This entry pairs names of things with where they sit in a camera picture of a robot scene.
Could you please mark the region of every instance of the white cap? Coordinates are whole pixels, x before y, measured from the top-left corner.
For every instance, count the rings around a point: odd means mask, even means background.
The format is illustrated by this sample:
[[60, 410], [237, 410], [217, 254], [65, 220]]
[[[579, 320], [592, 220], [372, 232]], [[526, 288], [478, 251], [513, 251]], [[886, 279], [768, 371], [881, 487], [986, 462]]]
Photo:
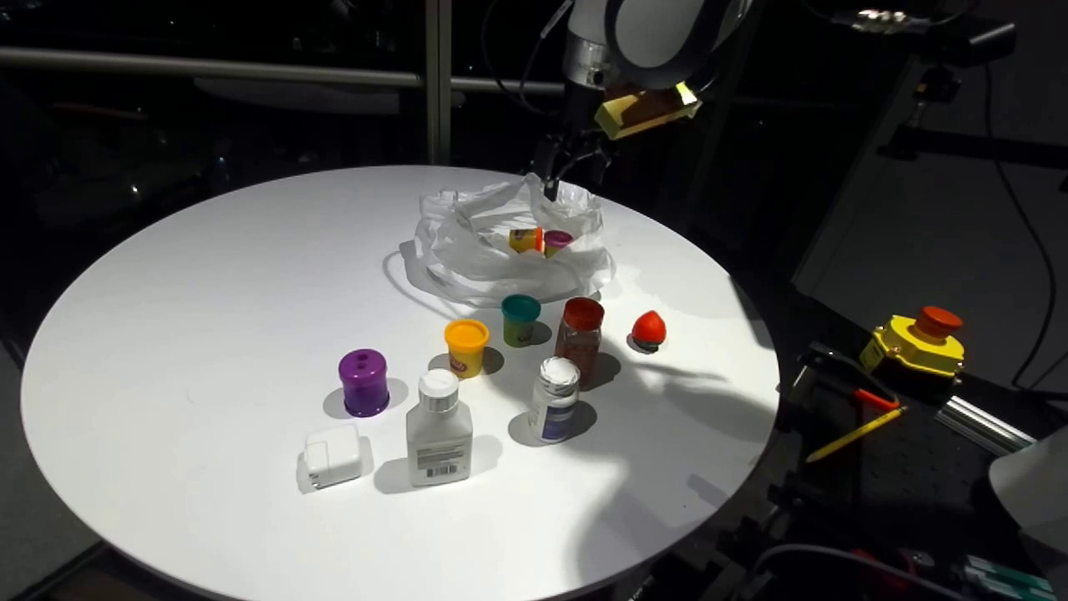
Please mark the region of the white cap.
[[460, 382], [449, 371], [426, 371], [419, 377], [419, 399], [426, 399], [426, 402], [452, 402], [457, 392], [460, 392]]
[[540, 382], [553, 392], [568, 392], [578, 383], [578, 369], [568, 357], [547, 357], [540, 360]]

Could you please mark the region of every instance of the small white bottle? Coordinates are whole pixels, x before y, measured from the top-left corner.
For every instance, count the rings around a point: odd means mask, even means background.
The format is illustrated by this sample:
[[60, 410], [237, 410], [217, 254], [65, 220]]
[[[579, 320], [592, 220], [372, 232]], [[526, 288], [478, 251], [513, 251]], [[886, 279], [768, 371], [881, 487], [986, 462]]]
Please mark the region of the small white bottle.
[[406, 477], [415, 487], [466, 481], [469, 476], [469, 407], [449, 371], [426, 371], [419, 404], [406, 410]]
[[534, 383], [534, 437], [568, 441], [575, 437], [575, 407], [578, 407], [578, 377], [579, 371], [568, 357], [540, 360], [540, 377]]

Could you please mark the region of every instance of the white round table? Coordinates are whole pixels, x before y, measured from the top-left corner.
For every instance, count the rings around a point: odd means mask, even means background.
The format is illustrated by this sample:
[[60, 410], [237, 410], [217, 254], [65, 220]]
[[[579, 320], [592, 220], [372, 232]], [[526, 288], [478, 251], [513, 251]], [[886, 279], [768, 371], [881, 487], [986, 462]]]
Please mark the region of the white round table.
[[[675, 232], [605, 201], [616, 283], [586, 392], [596, 426], [513, 437], [552, 340], [507, 348], [497, 311], [406, 283], [419, 197], [497, 184], [452, 166], [273, 180], [185, 206], [99, 259], [48, 314], [24, 371], [41, 471], [103, 542], [222, 598], [547, 598], [592, 589], [708, 522], [752, 476], [776, 360], [732, 279]], [[623, 344], [659, 311], [667, 344]], [[448, 319], [493, 329], [504, 365], [465, 382], [475, 477], [404, 487], [404, 413]], [[557, 329], [559, 303], [545, 308]], [[340, 413], [337, 357], [376, 348], [382, 413]], [[372, 476], [296, 477], [303, 436], [358, 426]]]

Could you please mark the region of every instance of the purple bottle cap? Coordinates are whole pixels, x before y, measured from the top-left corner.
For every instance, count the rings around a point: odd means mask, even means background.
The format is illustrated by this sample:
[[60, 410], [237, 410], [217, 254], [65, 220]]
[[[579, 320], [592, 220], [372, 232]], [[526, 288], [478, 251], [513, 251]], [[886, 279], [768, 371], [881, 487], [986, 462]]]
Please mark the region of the purple bottle cap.
[[352, 417], [381, 413], [389, 404], [388, 357], [372, 348], [361, 348], [340, 357], [337, 377], [342, 383], [342, 407]]

